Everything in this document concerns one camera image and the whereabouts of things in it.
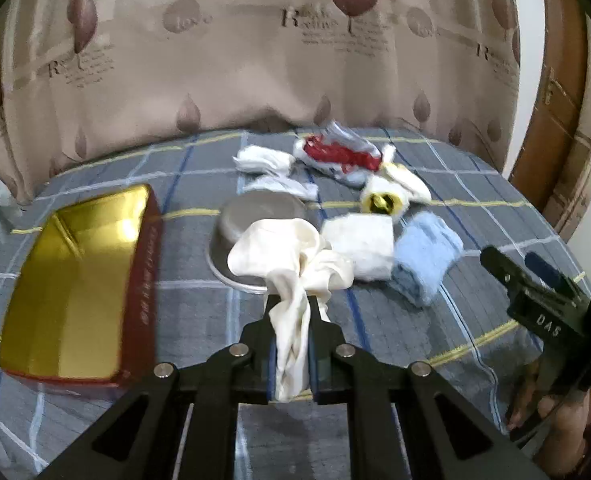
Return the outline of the person's right hand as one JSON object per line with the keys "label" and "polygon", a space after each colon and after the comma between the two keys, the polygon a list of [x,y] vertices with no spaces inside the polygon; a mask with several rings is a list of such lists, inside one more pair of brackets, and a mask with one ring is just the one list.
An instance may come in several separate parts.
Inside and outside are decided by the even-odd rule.
{"label": "person's right hand", "polygon": [[507,412],[507,428],[521,427],[532,410],[550,421],[549,433],[533,462],[552,479],[591,479],[591,390],[580,401],[538,398],[541,361],[524,367]]}

